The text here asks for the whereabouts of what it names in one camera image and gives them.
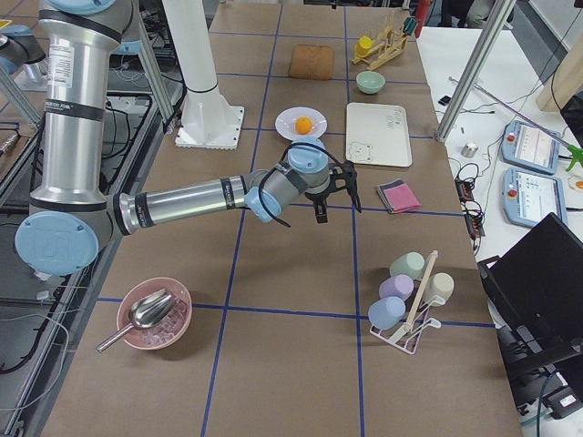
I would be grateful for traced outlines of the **orange fruit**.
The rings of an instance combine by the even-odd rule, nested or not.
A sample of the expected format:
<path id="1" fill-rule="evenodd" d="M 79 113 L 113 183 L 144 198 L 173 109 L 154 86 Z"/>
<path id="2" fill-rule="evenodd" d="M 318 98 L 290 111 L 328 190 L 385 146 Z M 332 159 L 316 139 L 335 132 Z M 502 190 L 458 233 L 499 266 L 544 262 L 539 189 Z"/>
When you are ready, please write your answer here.
<path id="1" fill-rule="evenodd" d="M 312 132 L 313 122 L 309 117 L 298 117 L 295 120 L 295 131 L 299 135 L 308 135 Z"/>

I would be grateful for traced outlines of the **white round plate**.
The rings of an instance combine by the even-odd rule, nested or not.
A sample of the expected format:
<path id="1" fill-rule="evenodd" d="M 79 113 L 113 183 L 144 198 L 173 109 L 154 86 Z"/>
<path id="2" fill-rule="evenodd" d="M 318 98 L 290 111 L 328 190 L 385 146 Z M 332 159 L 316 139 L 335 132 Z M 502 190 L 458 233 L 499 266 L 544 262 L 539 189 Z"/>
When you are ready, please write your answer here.
<path id="1" fill-rule="evenodd" d="M 275 120 L 276 131 L 284 138 L 321 137 L 327 130 L 325 116 L 311 107 L 291 107 L 283 110 Z"/>

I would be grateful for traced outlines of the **grey cloth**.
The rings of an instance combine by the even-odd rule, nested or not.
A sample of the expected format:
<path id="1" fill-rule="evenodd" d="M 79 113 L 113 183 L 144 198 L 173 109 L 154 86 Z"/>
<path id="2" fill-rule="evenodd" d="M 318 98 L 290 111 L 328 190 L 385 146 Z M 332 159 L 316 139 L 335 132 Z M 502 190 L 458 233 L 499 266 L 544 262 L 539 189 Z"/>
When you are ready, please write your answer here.
<path id="1" fill-rule="evenodd" d="M 391 211 L 404 210 L 408 206 L 408 191 L 403 181 L 396 180 L 379 185 L 377 193 L 383 204 Z"/>

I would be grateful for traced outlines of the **pink cloth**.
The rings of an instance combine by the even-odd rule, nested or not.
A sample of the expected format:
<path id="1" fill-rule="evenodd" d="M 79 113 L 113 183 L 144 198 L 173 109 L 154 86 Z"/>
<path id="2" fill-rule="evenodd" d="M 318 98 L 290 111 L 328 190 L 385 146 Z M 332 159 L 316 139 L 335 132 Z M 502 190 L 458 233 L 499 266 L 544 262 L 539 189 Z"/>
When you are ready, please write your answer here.
<path id="1" fill-rule="evenodd" d="M 382 193 L 388 202 L 390 213 L 401 213 L 421 206 L 420 201 L 407 184 L 383 188 Z"/>

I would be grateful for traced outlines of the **green bowl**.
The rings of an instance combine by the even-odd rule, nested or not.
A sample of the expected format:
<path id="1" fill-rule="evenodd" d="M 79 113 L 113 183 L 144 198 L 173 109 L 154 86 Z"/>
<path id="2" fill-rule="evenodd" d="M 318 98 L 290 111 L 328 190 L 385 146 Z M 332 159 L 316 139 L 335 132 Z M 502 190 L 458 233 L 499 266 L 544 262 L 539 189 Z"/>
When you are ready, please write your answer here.
<path id="1" fill-rule="evenodd" d="M 363 71 L 356 78 L 357 88 L 366 95 L 375 95 L 379 93 L 386 81 L 383 75 L 375 71 Z"/>

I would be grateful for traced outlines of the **purple cup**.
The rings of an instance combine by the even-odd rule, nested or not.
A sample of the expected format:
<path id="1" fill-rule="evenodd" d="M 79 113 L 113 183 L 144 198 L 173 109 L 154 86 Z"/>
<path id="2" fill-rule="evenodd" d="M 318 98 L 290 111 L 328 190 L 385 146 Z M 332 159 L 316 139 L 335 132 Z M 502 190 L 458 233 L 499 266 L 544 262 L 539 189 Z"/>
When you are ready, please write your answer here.
<path id="1" fill-rule="evenodd" d="M 408 300 L 414 290 L 414 281 L 405 274 L 399 274 L 384 280 L 379 286 L 379 296 L 381 299 L 387 297 L 398 297 Z"/>

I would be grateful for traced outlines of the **blue cup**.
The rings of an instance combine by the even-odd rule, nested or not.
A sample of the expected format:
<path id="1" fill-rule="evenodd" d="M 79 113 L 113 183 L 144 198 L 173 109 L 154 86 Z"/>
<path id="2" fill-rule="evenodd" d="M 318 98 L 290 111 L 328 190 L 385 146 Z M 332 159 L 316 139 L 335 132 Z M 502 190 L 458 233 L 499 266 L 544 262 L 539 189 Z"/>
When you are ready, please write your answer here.
<path id="1" fill-rule="evenodd" d="M 372 326 L 380 330 L 392 328 L 405 313 L 404 301 L 395 296 L 382 298 L 373 303 L 368 310 Z"/>

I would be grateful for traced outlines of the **beige cup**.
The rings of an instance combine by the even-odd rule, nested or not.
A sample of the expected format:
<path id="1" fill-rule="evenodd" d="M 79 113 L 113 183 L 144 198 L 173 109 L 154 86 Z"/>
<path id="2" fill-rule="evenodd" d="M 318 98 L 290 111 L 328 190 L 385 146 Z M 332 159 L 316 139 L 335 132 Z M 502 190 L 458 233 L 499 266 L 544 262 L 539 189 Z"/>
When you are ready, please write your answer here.
<path id="1" fill-rule="evenodd" d="M 439 272 L 430 278 L 427 289 L 424 293 L 424 298 L 426 300 L 431 300 L 435 297 L 440 297 L 443 300 L 448 301 L 453 294 L 454 288 L 454 279 L 447 273 Z"/>

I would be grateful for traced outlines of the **yellow mug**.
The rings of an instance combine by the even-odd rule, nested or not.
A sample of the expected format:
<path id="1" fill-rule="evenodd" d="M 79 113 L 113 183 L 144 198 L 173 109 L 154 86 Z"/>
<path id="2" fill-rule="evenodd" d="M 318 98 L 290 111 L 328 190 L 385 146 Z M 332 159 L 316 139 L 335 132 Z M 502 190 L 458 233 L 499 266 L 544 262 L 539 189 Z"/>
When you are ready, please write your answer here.
<path id="1" fill-rule="evenodd" d="M 369 36 L 361 36 L 355 47 L 354 53 L 358 57 L 367 57 L 373 48 L 373 40 Z"/>

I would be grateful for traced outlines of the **wooden drying rack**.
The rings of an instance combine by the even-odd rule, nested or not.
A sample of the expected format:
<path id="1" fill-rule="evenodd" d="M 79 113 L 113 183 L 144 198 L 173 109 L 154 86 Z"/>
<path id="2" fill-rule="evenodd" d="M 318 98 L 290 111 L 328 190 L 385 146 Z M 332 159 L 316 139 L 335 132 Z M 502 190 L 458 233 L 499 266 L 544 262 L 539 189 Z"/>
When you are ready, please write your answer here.
<path id="1" fill-rule="evenodd" d="M 365 64 L 366 69 L 374 71 L 401 55 L 406 49 L 409 38 L 414 35 L 418 22 L 412 16 L 404 16 L 396 12 L 389 12 L 376 27 L 371 28 L 362 36 L 369 36 L 373 40 L 373 48 L 367 57 L 358 57 L 354 53 L 353 65 Z"/>

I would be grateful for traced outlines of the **upper teach pendant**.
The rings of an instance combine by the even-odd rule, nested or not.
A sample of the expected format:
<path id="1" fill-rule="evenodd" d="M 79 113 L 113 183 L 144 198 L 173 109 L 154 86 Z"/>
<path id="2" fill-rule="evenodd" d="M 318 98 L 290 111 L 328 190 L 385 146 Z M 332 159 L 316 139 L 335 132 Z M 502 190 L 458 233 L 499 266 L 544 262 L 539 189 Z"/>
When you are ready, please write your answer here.
<path id="1" fill-rule="evenodd" d="M 538 127 L 514 120 L 505 128 L 501 141 L 503 159 L 538 173 L 557 171 L 559 142 Z"/>

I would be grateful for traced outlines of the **teach pendant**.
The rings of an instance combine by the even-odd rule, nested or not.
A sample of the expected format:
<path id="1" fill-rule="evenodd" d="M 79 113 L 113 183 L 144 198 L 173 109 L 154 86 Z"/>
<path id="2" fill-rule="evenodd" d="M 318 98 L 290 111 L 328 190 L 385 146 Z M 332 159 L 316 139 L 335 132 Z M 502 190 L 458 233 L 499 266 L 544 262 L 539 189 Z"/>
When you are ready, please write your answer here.
<path id="1" fill-rule="evenodd" d="M 538 127 L 514 120 L 505 128 L 501 141 L 503 159 L 538 173 L 557 171 L 559 142 Z"/>
<path id="2" fill-rule="evenodd" d="M 568 224 L 566 201 L 559 178 L 523 168 L 510 168 L 503 176 L 502 198 L 508 220 L 533 228 L 548 214 Z"/>

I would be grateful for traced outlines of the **metal scoop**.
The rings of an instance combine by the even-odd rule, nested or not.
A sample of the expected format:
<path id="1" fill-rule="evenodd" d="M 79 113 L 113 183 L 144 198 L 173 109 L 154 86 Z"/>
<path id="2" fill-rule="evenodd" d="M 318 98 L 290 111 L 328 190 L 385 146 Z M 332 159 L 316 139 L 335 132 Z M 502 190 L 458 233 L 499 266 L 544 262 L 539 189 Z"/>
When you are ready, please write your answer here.
<path id="1" fill-rule="evenodd" d="M 136 301 L 128 310 L 128 324 L 96 346 L 101 353 L 123 338 L 131 330 L 144 330 L 157 326 L 176 306 L 175 297 L 167 290 L 158 290 Z"/>

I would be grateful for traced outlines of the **pink bowl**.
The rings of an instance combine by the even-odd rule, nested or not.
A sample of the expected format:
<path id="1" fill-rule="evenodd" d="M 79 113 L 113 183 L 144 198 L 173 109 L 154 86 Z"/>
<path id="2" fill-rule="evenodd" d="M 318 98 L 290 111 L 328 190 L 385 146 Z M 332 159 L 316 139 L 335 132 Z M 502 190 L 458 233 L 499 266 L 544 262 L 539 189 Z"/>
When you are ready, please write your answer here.
<path id="1" fill-rule="evenodd" d="M 156 326 L 143 330 L 132 329 L 127 333 L 123 337 L 127 345 L 144 351 L 160 350 L 178 341 L 188 329 L 193 312 L 190 293 L 181 282 L 168 277 L 146 279 L 128 292 L 118 308 L 118 329 L 128 324 L 128 310 L 133 303 L 162 289 L 174 296 L 176 305 Z"/>

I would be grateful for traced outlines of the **black laptop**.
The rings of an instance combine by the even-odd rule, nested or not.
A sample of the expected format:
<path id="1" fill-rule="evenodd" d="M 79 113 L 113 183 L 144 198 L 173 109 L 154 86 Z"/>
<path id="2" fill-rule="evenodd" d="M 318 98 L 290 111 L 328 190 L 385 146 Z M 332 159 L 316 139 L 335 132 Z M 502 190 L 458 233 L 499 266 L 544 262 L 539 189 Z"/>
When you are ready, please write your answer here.
<path id="1" fill-rule="evenodd" d="M 582 383 L 582 242 L 554 213 L 504 256 L 478 263 L 486 294 L 526 350 L 506 360 L 509 378 L 555 365 Z"/>

